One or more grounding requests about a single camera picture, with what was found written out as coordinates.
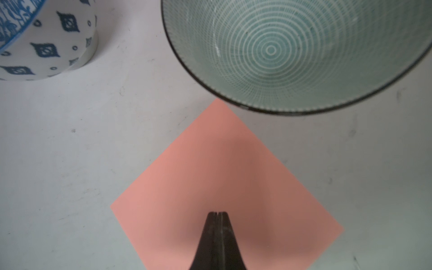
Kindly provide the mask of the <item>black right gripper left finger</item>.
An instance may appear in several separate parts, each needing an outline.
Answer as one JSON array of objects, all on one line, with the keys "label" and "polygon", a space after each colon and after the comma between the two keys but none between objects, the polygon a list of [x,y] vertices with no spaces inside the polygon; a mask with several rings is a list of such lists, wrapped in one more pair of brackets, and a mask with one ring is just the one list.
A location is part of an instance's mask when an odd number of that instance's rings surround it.
[{"label": "black right gripper left finger", "polygon": [[210,212],[207,215],[190,270],[218,269],[218,255],[215,242],[217,218],[217,212]]}]

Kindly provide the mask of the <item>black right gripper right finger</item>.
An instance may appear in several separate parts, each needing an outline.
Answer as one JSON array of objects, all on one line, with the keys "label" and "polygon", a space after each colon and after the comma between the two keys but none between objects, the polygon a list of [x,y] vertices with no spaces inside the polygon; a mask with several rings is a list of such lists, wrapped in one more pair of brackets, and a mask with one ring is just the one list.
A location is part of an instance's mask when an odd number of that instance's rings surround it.
[{"label": "black right gripper right finger", "polygon": [[219,213],[219,269],[246,270],[227,212]]}]

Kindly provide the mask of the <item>pink square paper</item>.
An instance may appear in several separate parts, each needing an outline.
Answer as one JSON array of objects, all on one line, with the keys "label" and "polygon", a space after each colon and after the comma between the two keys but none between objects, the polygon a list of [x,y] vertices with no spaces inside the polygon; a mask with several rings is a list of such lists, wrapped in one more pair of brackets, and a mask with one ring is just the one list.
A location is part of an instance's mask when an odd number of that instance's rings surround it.
[{"label": "pink square paper", "polygon": [[186,270],[210,212],[227,212],[249,270],[305,270],[343,227],[220,100],[111,209],[148,270]]}]

